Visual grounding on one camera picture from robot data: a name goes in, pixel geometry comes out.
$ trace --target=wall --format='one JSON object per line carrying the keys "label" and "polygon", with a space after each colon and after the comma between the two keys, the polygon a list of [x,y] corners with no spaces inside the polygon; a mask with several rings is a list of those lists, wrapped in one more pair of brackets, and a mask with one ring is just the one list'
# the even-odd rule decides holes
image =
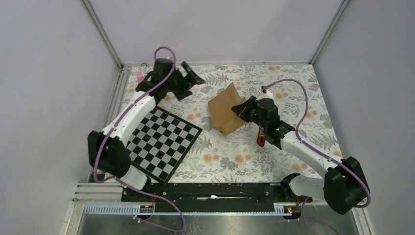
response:
{"label": "wall", "polygon": [[117,68],[78,0],[0,3],[0,234],[58,234]]}
{"label": "wall", "polygon": [[352,1],[315,66],[343,154],[368,180],[377,235],[414,230],[413,9],[413,0]]}
{"label": "wall", "polygon": [[124,63],[308,62],[342,0],[91,0]]}

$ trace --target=cardboard box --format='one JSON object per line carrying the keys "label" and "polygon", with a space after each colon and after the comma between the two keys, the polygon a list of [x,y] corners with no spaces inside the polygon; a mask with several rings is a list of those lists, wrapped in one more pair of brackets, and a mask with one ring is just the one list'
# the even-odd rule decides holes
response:
{"label": "cardboard box", "polygon": [[246,124],[231,109],[232,106],[242,104],[245,101],[245,98],[239,96],[232,82],[223,92],[207,103],[213,126],[224,136]]}

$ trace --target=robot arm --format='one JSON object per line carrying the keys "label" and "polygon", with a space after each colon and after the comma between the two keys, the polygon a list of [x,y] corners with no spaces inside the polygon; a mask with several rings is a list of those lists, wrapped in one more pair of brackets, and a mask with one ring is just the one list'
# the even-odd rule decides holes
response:
{"label": "robot arm", "polygon": [[[365,190],[354,177],[301,143],[296,136],[295,128],[280,120],[270,90],[258,98],[252,96],[245,103],[232,107],[232,110],[244,121],[254,122],[259,126],[257,138],[259,146],[263,147],[267,141],[298,157],[322,177],[322,179],[311,178],[298,173],[285,177],[281,185],[287,188],[289,194],[325,200],[339,214],[345,214],[366,197]],[[342,162],[367,186],[362,168],[355,158],[342,159],[329,153],[328,155]]]}
{"label": "robot arm", "polygon": [[144,81],[138,84],[133,99],[126,108],[101,132],[92,131],[88,135],[88,153],[91,166],[94,166],[98,150],[107,136],[108,140],[101,153],[98,169],[116,176],[137,189],[144,187],[147,176],[131,165],[133,159],[130,158],[129,151],[125,148],[130,136],[142,119],[155,108],[168,92],[173,92],[178,100],[182,100],[192,94],[190,89],[194,85],[205,83],[186,62],[182,62],[182,67],[187,72],[185,77],[178,69],[175,69],[163,84],[137,102],[140,96],[145,95],[169,74],[172,66],[171,60],[157,59],[154,63],[154,70],[149,72]]}

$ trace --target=floral tablecloth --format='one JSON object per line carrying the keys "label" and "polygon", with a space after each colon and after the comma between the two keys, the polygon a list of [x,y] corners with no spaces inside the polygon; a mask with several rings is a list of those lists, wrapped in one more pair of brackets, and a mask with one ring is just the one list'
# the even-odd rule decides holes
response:
{"label": "floral tablecloth", "polygon": [[[137,71],[144,74],[152,67],[132,67],[123,108],[137,86]],[[249,123],[224,137],[211,123],[208,101],[223,91],[231,82],[241,96],[261,94],[261,86],[283,78],[300,81],[307,89],[309,111],[301,125],[301,135],[328,152],[341,156],[337,138],[328,116],[323,96],[311,65],[240,65],[192,66],[206,84],[191,89],[193,95],[178,101],[168,94],[160,107],[203,128],[203,132],[177,168],[170,183],[231,183],[279,182],[292,172],[319,177],[318,174],[293,155],[266,143],[256,144],[258,126]],[[304,95],[293,82],[271,88],[281,119],[296,126],[304,112]]]}

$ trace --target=table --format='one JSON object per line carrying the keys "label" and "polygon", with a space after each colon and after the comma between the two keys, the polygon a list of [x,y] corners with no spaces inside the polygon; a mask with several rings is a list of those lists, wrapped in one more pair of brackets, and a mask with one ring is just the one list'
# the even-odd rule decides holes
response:
{"label": "table", "polygon": [[[301,82],[309,98],[309,111],[300,128],[300,134],[327,152],[341,156],[333,126],[322,93],[311,65],[219,65],[191,66],[206,84],[191,89],[193,95],[178,101],[168,94],[159,106],[201,127],[203,132],[177,168],[169,183],[235,183],[279,182],[292,172],[305,176],[319,175],[293,155],[269,143],[263,148],[256,144],[258,126],[249,123],[224,137],[211,123],[208,101],[223,91],[231,82],[246,98],[261,94],[261,86],[276,80],[292,78]],[[152,67],[132,67],[125,96],[124,108],[137,86],[137,71],[144,74]],[[292,126],[304,113],[304,95],[298,84],[284,82],[271,88],[281,120]]]}

